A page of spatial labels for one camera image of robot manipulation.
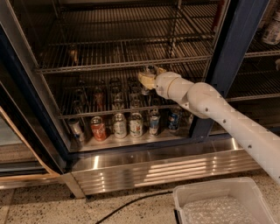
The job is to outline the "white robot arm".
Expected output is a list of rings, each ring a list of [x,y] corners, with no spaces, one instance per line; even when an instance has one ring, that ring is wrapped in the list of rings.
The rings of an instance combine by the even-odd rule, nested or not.
[[[280,137],[231,107],[214,87],[205,82],[193,83],[174,72],[139,73],[137,78],[166,100],[217,122],[280,184]]]

